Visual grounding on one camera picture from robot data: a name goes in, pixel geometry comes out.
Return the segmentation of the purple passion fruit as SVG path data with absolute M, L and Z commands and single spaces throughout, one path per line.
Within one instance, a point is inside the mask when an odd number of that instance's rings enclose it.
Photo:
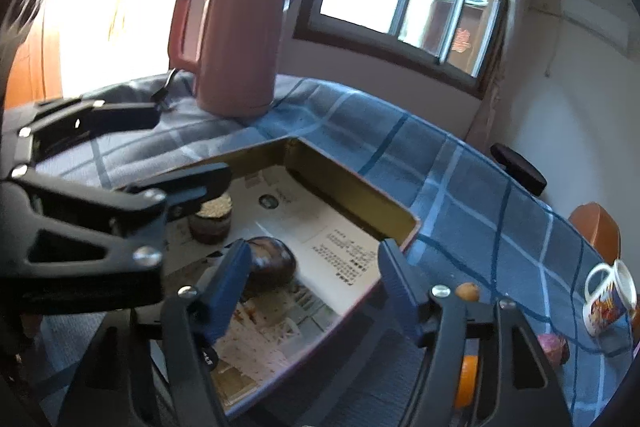
M 539 334 L 537 339 L 552 367 L 560 367 L 570 358 L 570 346 L 564 336 L 551 333 Z

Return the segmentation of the orange tangerine middle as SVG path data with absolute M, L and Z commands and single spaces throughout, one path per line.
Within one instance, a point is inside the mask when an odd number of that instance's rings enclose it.
M 454 399 L 454 407 L 456 409 L 469 407 L 473 403 L 477 377 L 477 365 L 477 355 L 465 355 L 463 357 L 458 390 L 456 399 Z

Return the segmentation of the orange wooden chair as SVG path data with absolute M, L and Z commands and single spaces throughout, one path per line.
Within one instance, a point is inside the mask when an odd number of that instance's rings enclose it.
M 600 204 L 587 202 L 579 205 L 572 211 L 568 220 L 606 263 L 612 265 L 615 260 L 620 259 L 620 228 Z

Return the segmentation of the small brown longan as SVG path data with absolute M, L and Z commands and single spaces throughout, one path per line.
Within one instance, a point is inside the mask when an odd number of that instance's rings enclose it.
M 474 283 L 462 283 L 457 286 L 454 292 L 459 298 L 469 301 L 469 303 L 478 303 L 480 301 L 480 288 Z

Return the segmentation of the dark brown round fruit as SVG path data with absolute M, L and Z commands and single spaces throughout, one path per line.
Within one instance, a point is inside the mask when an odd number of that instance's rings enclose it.
M 250 295 L 274 291 L 288 285 L 297 270 L 297 260 L 291 249 L 280 239 L 257 236 L 247 239 L 252 253 L 252 265 L 245 291 Z

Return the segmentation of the brown cut log piece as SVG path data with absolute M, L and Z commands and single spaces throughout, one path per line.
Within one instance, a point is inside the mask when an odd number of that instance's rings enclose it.
M 188 217 L 192 237 L 203 244 L 222 242 L 231 229 L 232 208 L 232 198 L 228 193 L 203 202 L 200 210 Z

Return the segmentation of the blue plaid tablecloth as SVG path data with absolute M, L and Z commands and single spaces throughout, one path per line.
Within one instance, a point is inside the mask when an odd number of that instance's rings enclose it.
M 109 134 L 39 165 L 51 176 L 105 188 L 227 150 L 298 135 L 408 207 L 421 222 L 410 262 L 431 281 L 472 282 L 486 301 L 514 300 L 538 333 L 564 336 L 559 380 L 574 424 L 605 409 L 632 362 L 629 324 L 600 339 L 582 324 L 584 287 L 600 256 L 544 202 L 454 135 L 337 83 L 283 76 L 257 119 L 203 112 L 192 78 L 178 76 L 150 131 Z M 395 426 L 422 352 L 375 291 L 345 326 L 241 426 Z

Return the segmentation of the dark round stool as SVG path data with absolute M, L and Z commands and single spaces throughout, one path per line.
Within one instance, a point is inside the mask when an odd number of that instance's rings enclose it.
M 503 170 L 530 194 L 539 197 L 544 193 L 546 178 L 521 154 L 501 143 L 492 144 L 489 152 Z

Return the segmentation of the white cartoon printed mug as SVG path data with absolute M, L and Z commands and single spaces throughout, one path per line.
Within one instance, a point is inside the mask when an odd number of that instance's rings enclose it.
M 634 314 L 638 293 L 627 265 L 616 259 L 600 263 L 588 273 L 584 286 L 582 321 L 591 337 L 600 336 L 623 315 Z

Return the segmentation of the pink electric kettle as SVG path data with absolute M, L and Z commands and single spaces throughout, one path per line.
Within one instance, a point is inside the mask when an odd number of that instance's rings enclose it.
M 200 109 L 220 117 L 268 112 L 290 0 L 206 0 L 193 60 L 184 55 L 191 0 L 176 0 L 168 38 L 171 67 L 194 75 Z

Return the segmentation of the white air conditioner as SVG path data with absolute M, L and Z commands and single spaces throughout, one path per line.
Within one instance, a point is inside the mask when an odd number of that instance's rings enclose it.
M 588 0 L 561 0 L 560 7 L 566 20 L 592 32 L 617 51 L 628 52 L 628 24 L 619 17 Z

